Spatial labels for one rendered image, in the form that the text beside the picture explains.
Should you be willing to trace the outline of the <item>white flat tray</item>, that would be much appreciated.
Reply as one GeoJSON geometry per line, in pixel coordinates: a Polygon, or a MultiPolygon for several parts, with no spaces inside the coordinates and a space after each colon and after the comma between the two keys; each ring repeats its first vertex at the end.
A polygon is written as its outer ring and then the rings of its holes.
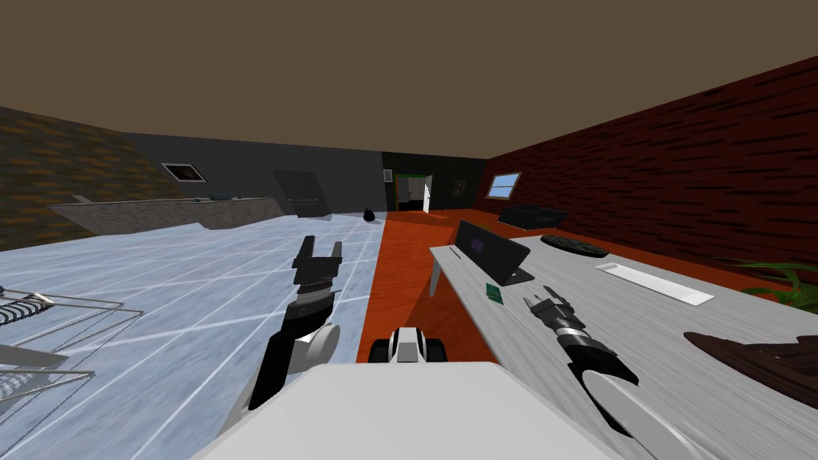
{"type": "Polygon", "coordinates": [[[642,272],[623,264],[606,263],[596,265],[595,268],[629,283],[636,284],[637,286],[691,306],[700,306],[715,298],[714,295],[651,275],[647,272],[642,272]]]}

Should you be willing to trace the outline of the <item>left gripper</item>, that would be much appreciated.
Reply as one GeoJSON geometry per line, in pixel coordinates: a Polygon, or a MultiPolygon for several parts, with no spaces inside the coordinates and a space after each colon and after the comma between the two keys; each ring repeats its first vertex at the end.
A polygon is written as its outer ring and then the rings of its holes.
{"type": "Polygon", "coordinates": [[[339,266],[343,259],[343,243],[336,241],[330,256],[315,257],[312,256],[315,239],[313,235],[305,236],[298,257],[293,260],[292,266],[296,270],[293,281],[295,285],[305,286],[333,281],[338,276],[339,266]]]}

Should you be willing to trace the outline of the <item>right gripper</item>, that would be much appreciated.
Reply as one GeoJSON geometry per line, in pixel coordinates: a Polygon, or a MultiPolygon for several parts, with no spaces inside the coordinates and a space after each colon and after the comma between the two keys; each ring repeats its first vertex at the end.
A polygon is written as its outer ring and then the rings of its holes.
{"type": "Polygon", "coordinates": [[[576,329],[577,317],[570,303],[551,287],[544,285],[543,288],[548,292],[549,299],[534,302],[530,298],[523,298],[531,313],[554,331],[576,329]]]}

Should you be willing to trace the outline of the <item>green plant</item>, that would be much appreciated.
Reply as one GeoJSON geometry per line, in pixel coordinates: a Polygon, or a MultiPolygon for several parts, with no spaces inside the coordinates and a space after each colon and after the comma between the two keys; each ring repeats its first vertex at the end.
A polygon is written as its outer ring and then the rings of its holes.
{"type": "Polygon", "coordinates": [[[748,295],[774,295],[778,303],[788,305],[789,307],[810,311],[812,314],[818,315],[818,285],[807,284],[800,280],[797,271],[807,271],[818,273],[818,268],[794,263],[768,263],[755,260],[743,260],[727,257],[718,257],[719,260],[727,260],[733,262],[739,268],[764,268],[777,271],[782,276],[764,276],[765,278],[774,280],[783,280],[791,284],[788,291],[774,290],[765,287],[751,287],[741,290],[741,292],[748,295]]]}

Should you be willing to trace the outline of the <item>black round plate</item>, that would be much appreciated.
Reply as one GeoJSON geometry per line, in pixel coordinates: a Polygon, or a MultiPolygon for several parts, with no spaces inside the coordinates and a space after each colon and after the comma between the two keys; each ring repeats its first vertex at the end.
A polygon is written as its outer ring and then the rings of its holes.
{"type": "Polygon", "coordinates": [[[575,255],[592,258],[604,258],[609,255],[609,252],[604,248],[600,248],[600,246],[596,246],[593,244],[589,244],[580,240],[571,239],[564,236],[542,235],[540,236],[540,240],[544,244],[549,245],[552,248],[556,248],[564,252],[573,253],[575,255]]]}

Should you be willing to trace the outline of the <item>dark framed window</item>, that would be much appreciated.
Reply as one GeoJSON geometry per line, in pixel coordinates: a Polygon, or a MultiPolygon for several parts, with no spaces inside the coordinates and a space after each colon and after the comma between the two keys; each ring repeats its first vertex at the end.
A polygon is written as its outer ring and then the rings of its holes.
{"type": "Polygon", "coordinates": [[[161,162],[161,166],[179,183],[207,182],[192,164],[161,162]]]}

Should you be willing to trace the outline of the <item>dark brown flat object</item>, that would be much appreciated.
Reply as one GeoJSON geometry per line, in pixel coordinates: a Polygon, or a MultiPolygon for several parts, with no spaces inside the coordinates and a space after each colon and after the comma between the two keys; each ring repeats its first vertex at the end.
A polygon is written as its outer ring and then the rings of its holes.
{"type": "Polygon", "coordinates": [[[743,344],[688,331],[695,347],[750,379],[818,410],[818,335],[794,343],[743,344]]]}

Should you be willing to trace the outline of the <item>dark fridge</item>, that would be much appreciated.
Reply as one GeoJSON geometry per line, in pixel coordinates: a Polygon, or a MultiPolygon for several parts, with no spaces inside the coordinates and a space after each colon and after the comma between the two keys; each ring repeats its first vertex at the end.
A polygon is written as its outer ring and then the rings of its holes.
{"type": "Polygon", "coordinates": [[[299,218],[330,215],[328,202],[314,172],[273,169],[272,175],[299,218]]]}

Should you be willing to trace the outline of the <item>blue window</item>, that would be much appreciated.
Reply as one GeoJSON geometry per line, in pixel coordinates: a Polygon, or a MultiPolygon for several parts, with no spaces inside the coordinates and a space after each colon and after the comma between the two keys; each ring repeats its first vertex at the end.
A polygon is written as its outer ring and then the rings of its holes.
{"type": "Polygon", "coordinates": [[[486,198],[509,200],[520,175],[520,172],[510,172],[493,176],[486,193],[486,198]]]}

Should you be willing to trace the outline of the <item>grey kitchen counter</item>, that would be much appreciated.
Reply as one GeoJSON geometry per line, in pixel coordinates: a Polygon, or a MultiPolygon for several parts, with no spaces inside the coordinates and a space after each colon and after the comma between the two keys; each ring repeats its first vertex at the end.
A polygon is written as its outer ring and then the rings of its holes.
{"type": "Polygon", "coordinates": [[[147,232],[187,224],[232,229],[284,215],[271,197],[212,194],[202,198],[49,204],[48,208],[99,236],[147,232]]]}

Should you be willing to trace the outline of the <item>black sofa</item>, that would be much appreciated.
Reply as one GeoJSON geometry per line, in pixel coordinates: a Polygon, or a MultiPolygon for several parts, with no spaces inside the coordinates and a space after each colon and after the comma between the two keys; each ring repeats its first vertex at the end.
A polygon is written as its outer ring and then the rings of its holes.
{"type": "Polygon", "coordinates": [[[541,208],[538,205],[520,205],[504,208],[498,222],[523,230],[556,228],[568,218],[570,211],[541,208]]]}

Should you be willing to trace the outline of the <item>grey wooden table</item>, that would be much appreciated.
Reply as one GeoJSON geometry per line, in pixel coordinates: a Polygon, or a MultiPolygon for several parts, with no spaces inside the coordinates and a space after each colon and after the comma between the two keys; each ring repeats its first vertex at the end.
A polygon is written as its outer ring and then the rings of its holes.
{"type": "Polygon", "coordinates": [[[635,440],[611,430],[569,369],[554,333],[527,301],[549,290],[576,310],[587,331],[614,350],[642,389],[671,406],[731,460],[818,460],[818,410],[781,395],[694,347],[687,331],[742,343],[790,343],[818,335],[818,315],[637,261],[605,262],[709,295],[691,306],[601,270],[576,256],[522,238],[530,282],[486,297],[488,276],[453,246],[435,246],[433,276],[446,276],[499,364],[629,460],[653,460],[635,440]]]}

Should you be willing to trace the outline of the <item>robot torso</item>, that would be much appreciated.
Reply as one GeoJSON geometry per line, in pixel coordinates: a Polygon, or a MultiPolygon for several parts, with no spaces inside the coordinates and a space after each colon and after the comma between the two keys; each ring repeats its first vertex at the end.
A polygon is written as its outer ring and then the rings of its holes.
{"type": "Polygon", "coordinates": [[[496,363],[313,367],[190,460],[624,460],[496,363]]]}

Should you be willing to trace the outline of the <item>black laptop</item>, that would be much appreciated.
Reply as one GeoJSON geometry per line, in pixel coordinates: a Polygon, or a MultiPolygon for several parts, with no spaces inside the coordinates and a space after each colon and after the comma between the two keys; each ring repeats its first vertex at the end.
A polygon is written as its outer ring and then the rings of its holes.
{"type": "Polygon", "coordinates": [[[455,246],[481,268],[496,284],[505,287],[535,279],[521,268],[530,249],[516,241],[462,220],[455,246]]]}

